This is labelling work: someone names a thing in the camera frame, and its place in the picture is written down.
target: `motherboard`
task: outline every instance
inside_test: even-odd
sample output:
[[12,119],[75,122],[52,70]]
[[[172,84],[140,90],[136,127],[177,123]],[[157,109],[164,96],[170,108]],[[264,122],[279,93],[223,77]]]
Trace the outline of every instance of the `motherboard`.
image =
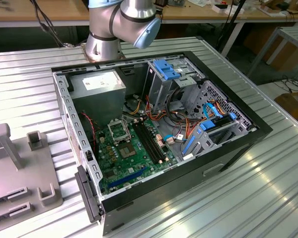
[[150,119],[138,123],[118,120],[96,132],[100,188],[109,194],[177,164]]

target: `workbench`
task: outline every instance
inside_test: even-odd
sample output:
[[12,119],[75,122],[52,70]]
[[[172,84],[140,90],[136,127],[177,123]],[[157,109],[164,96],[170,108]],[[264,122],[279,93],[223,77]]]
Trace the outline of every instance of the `workbench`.
[[[126,57],[192,51],[273,129],[231,168],[113,231],[108,237],[294,237],[298,235],[298,123],[208,43],[156,40]],[[0,53],[0,123],[12,139],[48,136],[64,203],[0,232],[1,237],[100,237],[88,220],[50,68],[86,63],[82,48]]]
[[[29,0],[7,0],[13,11],[0,8],[0,27],[33,27],[39,26],[34,7]],[[81,0],[37,0],[42,11],[55,26],[87,26],[89,12]],[[186,1],[184,7],[165,6],[163,24],[183,23],[225,23],[227,14],[216,13],[210,5],[200,7]],[[245,23],[294,22],[298,26],[298,14],[292,16],[270,17],[260,10],[245,11],[237,17],[237,24],[228,39],[222,55],[226,56]]]

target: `table leg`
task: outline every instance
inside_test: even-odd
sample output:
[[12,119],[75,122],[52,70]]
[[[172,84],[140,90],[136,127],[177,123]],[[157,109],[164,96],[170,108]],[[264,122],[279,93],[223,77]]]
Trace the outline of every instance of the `table leg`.
[[239,35],[239,32],[241,31],[242,27],[244,25],[244,22],[240,22],[240,23],[237,23],[236,26],[234,27],[234,30],[232,31],[232,34],[230,35],[227,43],[225,44],[222,52],[221,52],[221,55],[226,57],[229,50],[231,49],[234,41],[236,40],[237,36]]
[[266,64],[270,65],[274,59],[276,58],[276,56],[279,54],[279,52],[283,49],[283,47],[285,46],[285,44],[287,43],[287,40],[283,40],[278,47],[275,49],[275,51],[272,53],[272,55],[269,57],[269,59],[267,60]]
[[268,41],[264,44],[263,48],[260,50],[260,52],[258,53],[256,58],[254,59],[253,63],[251,64],[250,69],[246,75],[247,77],[250,77],[250,75],[252,74],[252,72],[255,70],[256,66],[260,62],[260,60],[264,57],[264,55],[267,52],[267,50],[269,49],[269,47],[276,39],[276,37],[278,35],[278,31],[279,31],[279,28],[276,28],[274,30],[273,34],[269,37]]

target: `black latch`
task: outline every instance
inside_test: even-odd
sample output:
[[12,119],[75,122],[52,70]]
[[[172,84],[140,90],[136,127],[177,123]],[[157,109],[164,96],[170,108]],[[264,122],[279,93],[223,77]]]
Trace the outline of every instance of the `black latch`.
[[91,223],[101,220],[101,212],[97,204],[97,194],[92,188],[92,181],[87,177],[86,171],[82,165],[78,166],[78,172],[75,173],[75,178],[83,198],[83,202]]

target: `yellow wire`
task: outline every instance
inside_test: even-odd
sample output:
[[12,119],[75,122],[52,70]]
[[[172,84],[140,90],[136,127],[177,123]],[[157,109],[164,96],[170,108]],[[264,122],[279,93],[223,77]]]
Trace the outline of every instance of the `yellow wire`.
[[141,101],[139,100],[136,110],[134,110],[132,113],[129,113],[129,114],[131,114],[131,115],[136,114],[139,111],[140,103],[141,103]]

